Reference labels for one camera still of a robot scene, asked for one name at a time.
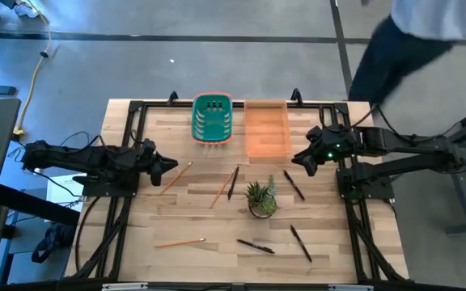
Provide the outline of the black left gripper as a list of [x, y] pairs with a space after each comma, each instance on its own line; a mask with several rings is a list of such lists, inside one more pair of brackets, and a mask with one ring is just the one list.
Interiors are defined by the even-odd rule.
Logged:
[[127, 174], [127, 186], [131, 187], [141, 173], [147, 173], [154, 186], [161, 184], [162, 173], [166, 173], [178, 166], [178, 161], [157, 153], [155, 143], [145, 139], [140, 143], [140, 149], [131, 147], [128, 150], [129, 159], [132, 161]]

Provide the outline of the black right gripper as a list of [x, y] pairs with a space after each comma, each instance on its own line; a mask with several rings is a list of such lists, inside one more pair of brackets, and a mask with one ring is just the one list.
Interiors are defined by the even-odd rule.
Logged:
[[310, 145], [294, 155], [291, 162], [304, 165], [309, 176], [313, 176], [319, 165], [338, 162], [355, 151], [357, 138], [351, 127], [331, 125], [324, 129], [316, 126], [308, 131], [306, 139]]

